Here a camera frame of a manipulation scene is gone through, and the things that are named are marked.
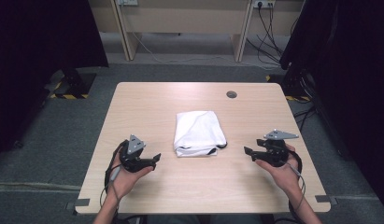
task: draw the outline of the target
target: folded white cloth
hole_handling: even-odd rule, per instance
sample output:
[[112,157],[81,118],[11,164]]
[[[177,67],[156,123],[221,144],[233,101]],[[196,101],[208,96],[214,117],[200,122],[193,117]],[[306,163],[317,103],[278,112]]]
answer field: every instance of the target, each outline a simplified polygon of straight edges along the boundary
[[217,155],[227,142],[213,111],[177,114],[174,148],[179,157]]

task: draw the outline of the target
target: gray carpet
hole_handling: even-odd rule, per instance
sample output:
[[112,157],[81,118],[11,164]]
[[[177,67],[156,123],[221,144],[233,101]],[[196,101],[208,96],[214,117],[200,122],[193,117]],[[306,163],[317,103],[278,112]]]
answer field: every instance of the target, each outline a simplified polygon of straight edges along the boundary
[[[265,76],[270,73],[284,73],[248,66],[162,64],[111,64],[109,68],[80,71],[97,73],[89,97],[86,100],[48,99],[24,134],[24,147],[0,155],[0,223],[92,221],[92,216],[73,216],[65,208],[78,197],[119,82],[265,82]],[[53,76],[53,83],[59,75]],[[293,113],[311,106],[289,104]],[[302,135],[327,194],[338,202],[330,212],[320,214],[323,222],[384,223],[384,207],[356,164],[338,156],[318,115],[306,120]]]

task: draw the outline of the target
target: desk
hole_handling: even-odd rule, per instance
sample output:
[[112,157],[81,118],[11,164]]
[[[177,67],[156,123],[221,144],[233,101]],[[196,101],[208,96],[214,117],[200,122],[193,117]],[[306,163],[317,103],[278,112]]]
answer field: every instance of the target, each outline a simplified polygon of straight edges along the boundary
[[[228,98],[227,91],[237,97]],[[176,114],[213,110],[228,146],[217,156],[178,158],[173,147]],[[281,88],[272,83],[120,83],[114,93],[77,206],[96,214],[104,173],[112,152],[130,134],[147,145],[141,158],[162,153],[156,170],[140,179],[120,203],[120,213],[217,214],[288,212],[288,198],[270,174],[251,161],[244,146],[259,149],[256,139],[273,129],[300,135]],[[303,137],[290,139],[303,160],[306,199],[316,212],[327,212],[325,195]]]
[[245,44],[251,0],[138,0],[137,7],[111,0],[126,60],[133,60],[142,33],[230,34],[235,61]]

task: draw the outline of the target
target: electrical socket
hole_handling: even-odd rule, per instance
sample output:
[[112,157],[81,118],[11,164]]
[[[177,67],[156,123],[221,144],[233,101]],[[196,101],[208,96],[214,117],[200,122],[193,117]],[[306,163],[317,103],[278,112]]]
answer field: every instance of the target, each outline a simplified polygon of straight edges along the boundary
[[138,0],[117,0],[119,6],[137,7]]
[[253,7],[259,8],[258,4],[260,2],[262,3],[262,7],[261,8],[273,8],[274,4],[276,3],[276,0],[255,0],[255,3],[253,4]]

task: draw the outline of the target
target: human hand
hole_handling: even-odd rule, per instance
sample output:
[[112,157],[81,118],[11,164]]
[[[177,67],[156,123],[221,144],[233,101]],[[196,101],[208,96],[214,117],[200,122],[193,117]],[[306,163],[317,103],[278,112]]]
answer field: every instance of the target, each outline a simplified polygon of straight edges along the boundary
[[115,160],[113,161],[113,167],[120,166],[119,173],[115,180],[108,186],[107,196],[116,196],[118,200],[128,194],[134,187],[136,181],[144,175],[147,175],[153,170],[152,166],[145,167],[136,173],[130,173],[126,171],[120,162],[119,153],[116,154]]
[[[286,144],[290,151],[295,151],[293,146]],[[256,160],[256,164],[264,168],[273,177],[277,186],[288,192],[292,189],[299,189],[299,176],[293,171],[290,165],[297,170],[298,163],[292,154],[289,154],[287,163],[280,167],[274,167],[266,161]]]

